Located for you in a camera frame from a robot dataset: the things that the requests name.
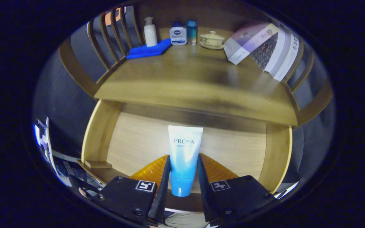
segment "white bottle cap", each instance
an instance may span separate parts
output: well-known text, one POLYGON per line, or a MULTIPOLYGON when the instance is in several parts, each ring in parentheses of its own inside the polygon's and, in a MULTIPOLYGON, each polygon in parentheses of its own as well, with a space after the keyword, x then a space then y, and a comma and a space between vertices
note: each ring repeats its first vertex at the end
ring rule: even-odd
POLYGON ((146 25, 151 25, 152 24, 152 20, 153 20, 153 17, 146 17, 145 18, 146 25))

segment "blue bottle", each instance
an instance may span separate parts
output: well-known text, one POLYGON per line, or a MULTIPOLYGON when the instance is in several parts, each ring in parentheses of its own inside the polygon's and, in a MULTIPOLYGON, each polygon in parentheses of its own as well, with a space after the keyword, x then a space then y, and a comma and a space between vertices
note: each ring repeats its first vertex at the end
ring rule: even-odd
POLYGON ((187 43, 191 45, 197 44, 198 22, 193 20, 187 21, 187 43))

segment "white and blue tube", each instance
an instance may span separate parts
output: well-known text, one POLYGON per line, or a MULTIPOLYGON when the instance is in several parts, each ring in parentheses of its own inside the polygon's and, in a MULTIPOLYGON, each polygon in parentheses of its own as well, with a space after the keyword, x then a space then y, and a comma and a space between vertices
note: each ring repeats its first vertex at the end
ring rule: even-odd
POLYGON ((202 127, 168 126, 171 193, 174 196, 184 197, 191 193, 203 131, 202 127))

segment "saucer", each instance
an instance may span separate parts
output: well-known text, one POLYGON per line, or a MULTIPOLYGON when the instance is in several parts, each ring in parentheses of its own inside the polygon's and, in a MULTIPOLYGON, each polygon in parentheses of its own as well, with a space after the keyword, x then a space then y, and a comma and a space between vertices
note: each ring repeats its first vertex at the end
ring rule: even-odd
POLYGON ((200 41, 200 45, 203 46, 204 48, 211 49, 211 50, 220 50, 220 49, 223 49, 223 44, 220 47, 208 47, 208 46, 205 46, 202 41, 200 41))

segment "screw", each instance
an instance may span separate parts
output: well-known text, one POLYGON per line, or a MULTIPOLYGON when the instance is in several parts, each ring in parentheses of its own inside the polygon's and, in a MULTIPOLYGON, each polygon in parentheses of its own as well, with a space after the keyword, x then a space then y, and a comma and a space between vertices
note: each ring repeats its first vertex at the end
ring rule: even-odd
POLYGON ((143 211, 141 209, 135 209, 134 212, 135 212, 135 215, 137 215, 137 216, 143 215, 143 211))

